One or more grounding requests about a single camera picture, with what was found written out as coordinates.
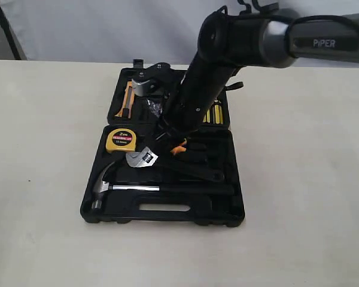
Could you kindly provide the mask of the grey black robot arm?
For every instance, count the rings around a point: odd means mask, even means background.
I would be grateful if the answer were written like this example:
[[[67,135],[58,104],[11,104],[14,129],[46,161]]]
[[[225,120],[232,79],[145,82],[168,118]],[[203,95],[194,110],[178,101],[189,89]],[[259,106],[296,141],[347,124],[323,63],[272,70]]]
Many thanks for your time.
[[[197,51],[146,144],[156,154],[178,146],[203,122],[228,80],[248,66],[287,68],[297,59],[359,63],[359,13],[302,17],[257,1],[237,15],[227,7],[202,23]]]

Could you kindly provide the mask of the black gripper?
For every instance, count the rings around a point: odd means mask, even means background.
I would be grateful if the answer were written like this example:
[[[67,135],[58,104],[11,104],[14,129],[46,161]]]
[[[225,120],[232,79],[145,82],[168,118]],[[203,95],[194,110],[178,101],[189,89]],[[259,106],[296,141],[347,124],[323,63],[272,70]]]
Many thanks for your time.
[[[168,142],[169,152],[181,144],[184,136],[201,126],[207,110],[240,69],[240,66],[194,57],[178,91],[169,96],[169,102],[157,120],[154,140]]]

